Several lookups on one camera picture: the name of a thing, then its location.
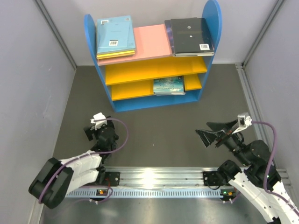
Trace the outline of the black glossy book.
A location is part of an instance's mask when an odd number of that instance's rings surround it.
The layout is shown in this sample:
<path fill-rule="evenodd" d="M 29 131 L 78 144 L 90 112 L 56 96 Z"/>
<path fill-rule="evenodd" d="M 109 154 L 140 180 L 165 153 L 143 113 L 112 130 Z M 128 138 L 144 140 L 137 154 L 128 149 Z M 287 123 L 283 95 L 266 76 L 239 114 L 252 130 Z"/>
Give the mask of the black glossy book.
<path fill-rule="evenodd" d="M 174 56 L 213 56 L 214 44 L 204 18 L 171 19 Z"/>

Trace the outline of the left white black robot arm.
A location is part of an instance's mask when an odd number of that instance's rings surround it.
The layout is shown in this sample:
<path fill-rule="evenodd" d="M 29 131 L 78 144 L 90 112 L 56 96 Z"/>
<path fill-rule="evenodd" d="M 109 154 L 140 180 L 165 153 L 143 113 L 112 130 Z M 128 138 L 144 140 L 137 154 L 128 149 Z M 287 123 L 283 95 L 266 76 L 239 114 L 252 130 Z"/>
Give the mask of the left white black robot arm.
<path fill-rule="evenodd" d="M 106 179 L 104 163 L 117 147 L 119 136 L 112 121 L 84 128 L 89 141 L 96 143 L 87 152 L 58 160 L 48 159 L 28 188 L 39 203 L 57 207 L 70 192 L 90 183 L 101 185 Z"/>

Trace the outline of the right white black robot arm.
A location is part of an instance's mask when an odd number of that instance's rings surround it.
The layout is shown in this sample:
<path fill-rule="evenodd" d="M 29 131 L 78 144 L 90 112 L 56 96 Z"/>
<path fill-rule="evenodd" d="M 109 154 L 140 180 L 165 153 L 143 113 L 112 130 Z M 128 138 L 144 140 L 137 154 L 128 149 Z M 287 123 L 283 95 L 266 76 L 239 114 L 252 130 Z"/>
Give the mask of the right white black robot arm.
<path fill-rule="evenodd" d="M 197 129 L 205 147 L 225 146 L 245 167 L 232 160 L 221 164 L 216 175 L 223 185 L 231 185 L 260 212 L 269 224 L 297 224 L 299 210 L 288 196 L 282 178 L 272 164 L 273 150 L 263 140 L 244 143 L 237 120 L 228 123 L 208 122 L 209 130 Z"/>

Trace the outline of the yellow book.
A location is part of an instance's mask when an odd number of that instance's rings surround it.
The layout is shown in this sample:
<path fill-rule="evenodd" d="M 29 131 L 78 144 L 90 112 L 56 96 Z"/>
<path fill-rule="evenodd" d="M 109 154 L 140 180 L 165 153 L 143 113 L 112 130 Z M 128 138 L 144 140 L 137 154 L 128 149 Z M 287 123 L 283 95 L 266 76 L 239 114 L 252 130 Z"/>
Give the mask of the yellow book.
<path fill-rule="evenodd" d="M 108 58 L 114 58 L 114 57 L 131 56 L 134 54 L 135 54 L 134 50 L 128 50 L 128 51 L 123 51 L 123 52 L 115 52 L 115 53 L 97 55 L 96 58 L 98 60 L 101 60 L 101 59 L 108 59 Z"/>

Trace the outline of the teal blue cover book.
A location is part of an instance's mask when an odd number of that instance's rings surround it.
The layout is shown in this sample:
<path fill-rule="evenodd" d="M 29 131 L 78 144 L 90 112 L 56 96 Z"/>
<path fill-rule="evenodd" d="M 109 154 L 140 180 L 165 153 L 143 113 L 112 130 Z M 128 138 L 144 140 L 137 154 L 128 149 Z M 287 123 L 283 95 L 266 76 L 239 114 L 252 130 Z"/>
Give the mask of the teal blue cover book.
<path fill-rule="evenodd" d="M 153 92 L 155 95 L 185 95 L 184 77 L 154 79 Z"/>

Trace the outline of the light blue book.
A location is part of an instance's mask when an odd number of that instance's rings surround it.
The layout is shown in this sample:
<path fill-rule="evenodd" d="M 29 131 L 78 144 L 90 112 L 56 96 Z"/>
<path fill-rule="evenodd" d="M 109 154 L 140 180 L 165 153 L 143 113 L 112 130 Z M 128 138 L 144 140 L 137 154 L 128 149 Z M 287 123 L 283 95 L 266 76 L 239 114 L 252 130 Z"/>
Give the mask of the light blue book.
<path fill-rule="evenodd" d="M 126 15 L 97 20 L 98 55 L 135 49 L 131 16 Z"/>

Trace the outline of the purple Robinson Crusoe book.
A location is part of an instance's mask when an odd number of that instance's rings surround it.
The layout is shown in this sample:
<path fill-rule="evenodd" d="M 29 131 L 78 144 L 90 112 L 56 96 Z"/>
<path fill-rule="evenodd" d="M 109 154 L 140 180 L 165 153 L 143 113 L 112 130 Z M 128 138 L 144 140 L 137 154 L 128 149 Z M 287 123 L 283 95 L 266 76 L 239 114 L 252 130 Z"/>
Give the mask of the purple Robinson Crusoe book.
<path fill-rule="evenodd" d="M 172 29 L 171 29 L 171 21 L 170 20 L 165 20 L 164 24 L 165 24 L 165 27 L 166 27 L 166 31 L 167 31 L 167 35 L 168 35 L 168 39 L 169 39 L 169 43 L 170 43 L 170 47 L 171 47 L 171 51 L 172 51 L 172 54 L 174 55 L 174 41 L 173 41 L 173 34 L 172 34 Z"/>

